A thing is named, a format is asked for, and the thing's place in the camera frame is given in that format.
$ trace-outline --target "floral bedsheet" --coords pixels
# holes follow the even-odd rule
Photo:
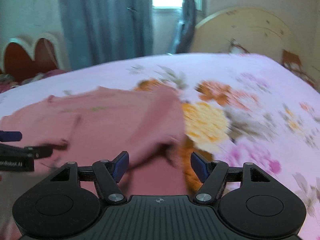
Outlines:
[[[230,166],[260,166],[305,203],[299,236],[320,240],[320,95],[267,57],[184,54],[98,65],[1,94],[0,118],[50,94],[159,85],[176,88],[197,149]]]

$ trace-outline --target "blue curtain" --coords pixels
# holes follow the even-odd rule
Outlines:
[[[60,0],[73,70],[152,54],[152,0]]]
[[[189,52],[196,27],[195,0],[183,0],[182,18],[177,24],[176,35],[173,40],[171,54]]]

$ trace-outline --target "curved wooden headboard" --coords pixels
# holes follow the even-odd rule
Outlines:
[[[299,55],[305,69],[311,54],[304,50],[294,33],[278,17],[256,7],[234,7],[219,11],[197,26],[191,52],[228,52],[235,39],[250,53],[281,63],[283,49]]]
[[[21,82],[38,73],[64,69],[58,40],[53,34],[42,33],[34,42],[26,37],[12,38],[2,52],[0,71]]]

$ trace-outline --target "silver bolt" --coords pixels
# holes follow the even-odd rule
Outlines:
[[[202,194],[198,194],[196,196],[196,199],[201,201],[201,202],[206,202],[206,201],[209,201],[211,199],[211,196],[209,194],[202,193]]]
[[[108,196],[108,199],[113,201],[113,202],[118,202],[124,199],[124,196],[119,193],[114,193]]]

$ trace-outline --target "black robotic gripper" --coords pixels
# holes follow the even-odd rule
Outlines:
[[[303,202],[253,163],[242,168],[191,155],[203,183],[193,199],[139,196],[127,199],[117,183],[129,155],[78,167],[68,162],[14,203],[21,240],[245,240],[297,236],[306,217]],[[93,181],[99,197],[80,187]],[[227,182],[241,186],[222,197]]]

